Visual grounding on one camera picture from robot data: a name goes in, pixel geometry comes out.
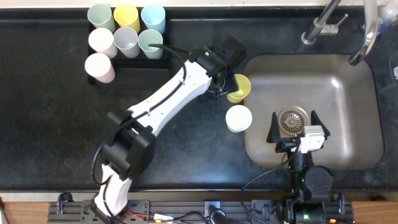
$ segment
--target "cup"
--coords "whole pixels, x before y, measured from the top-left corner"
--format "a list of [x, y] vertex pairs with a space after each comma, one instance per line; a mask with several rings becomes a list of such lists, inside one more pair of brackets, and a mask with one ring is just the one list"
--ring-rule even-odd
[[149, 47], [148, 44], [163, 44], [163, 37], [156, 30], [144, 30], [138, 37], [138, 45], [149, 59], [160, 59], [163, 55], [163, 49], [158, 47]]
[[233, 133], [238, 133], [250, 127], [252, 115], [247, 107], [236, 105], [226, 112], [225, 120], [228, 129]]
[[88, 36], [88, 44], [98, 53], [105, 54], [109, 58], [114, 58], [118, 49], [113, 43], [113, 34], [105, 28], [93, 30]]
[[160, 5], [148, 5], [141, 11], [141, 19], [148, 29], [154, 29], [161, 34], [166, 30], [166, 12]]
[[251, 84], [247, 77], [241, 74], [235, 74], [235, 80], [238, 84], [238, 91], [226, 95], [231, 103], [239, 103], [250, 93]]
[[111, 60], [102, 53], [95, 53], [86, 59], [86, 72], [98, 81], [109, 83], [114, 79], [114, 70]]
[[96, 4], [89, 8], [87, 18], [96, 28], [106, 28], [111, 32], [114, 32], [116, 29], [112, 10], [105, 4]]
[[138, 10], [133, 4], [123, 4], [116, 7], [113, 17], [120, 27], [130, 27], [139, 32]]
[[139, 54], [138, 34], [130, 27], [118, 28], [113, 35], [114, 44], [128, 58], [137, 57]]

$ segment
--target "stainless steel sink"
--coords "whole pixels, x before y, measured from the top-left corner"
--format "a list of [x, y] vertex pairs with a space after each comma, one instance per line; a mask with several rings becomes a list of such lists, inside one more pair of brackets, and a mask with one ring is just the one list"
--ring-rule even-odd
[[263, 55], [244, 70], [251, 92], [244, 105], [253, 122], [245, 131], [246, 151], [260, 166], [280, 164], [282, 154], [266, 142], [275, 111], [282, 136], [309, 125], [315, 110], [331, 132], [324, 148], [313, 152], [316, 165], [331, 169], [364, 169], [382, 158], [381, 133], [374, 77], [366, 62], [348, 63], [349, 55]]

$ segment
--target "black tray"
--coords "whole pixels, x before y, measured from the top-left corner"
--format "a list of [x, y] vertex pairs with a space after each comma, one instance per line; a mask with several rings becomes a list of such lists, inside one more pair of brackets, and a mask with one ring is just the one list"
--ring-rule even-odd
[[[116, 30], [120, 28], [115, 21]], [[162, 34], [163, 44], [169, 44], [169, 21], [166, 20], [166, 30]], [[147, 29], [140, 17], [140, 31], [138, 35]], [[96, 27], [89, 23], [88, 31], [91, 33]], [[88, 55], [96, 53], [90, 46], [88, 46]], [[99, 89], [112, 90], [153, 90], [158, 89], [167, 83], [172, 74], [170, 72], [171, 55], [167, 52], [163, 53], [160, 59], [149, 59], [141, 50], [139, 55], [135, 58], [127, 58], [120, 50], [118, 54], [111, 59], [112, 66], [115, 71], [115, 79], [110, 83], [101, 83], [91, 75], [87, 75], [87, 80], [90, 85], [94, 85]]]

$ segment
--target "chrome faucet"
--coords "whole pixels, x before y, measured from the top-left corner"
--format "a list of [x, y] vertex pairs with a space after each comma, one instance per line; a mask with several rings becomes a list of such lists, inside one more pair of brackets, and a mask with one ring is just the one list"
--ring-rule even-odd
[[[317, 40], [317, 35], [319, 35], [322, 29], [326, 26], [326, 21], [340, 2], [341, 0], [331, 0], [321, 15], [314, 19], [309, 30], [304, 32], [301, 36], [301, 40], [304, 42], [304, 44], [310, 45], [315, 43]], [[363, 58], [367, 56], [372, 49], [374, 41], [376, 40], [377, 30], [379, 28], [376, 0], [363, 0], [363, 4], [366, 21], [364, 40], [358, 53], [349, 58], [348, 62], [350, 65], [357, 65], [360, 61], [362, 61]]]

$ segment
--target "wooden table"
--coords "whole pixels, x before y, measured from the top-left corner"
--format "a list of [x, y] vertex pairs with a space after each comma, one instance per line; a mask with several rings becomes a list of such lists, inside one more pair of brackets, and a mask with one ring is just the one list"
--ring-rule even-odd
[[[5, 205], [11, 224], [47, 222], [48, 202], [7, 202]], [[353, 207], [355, 223], [398, 223], [398, 202], [353, 202]]]

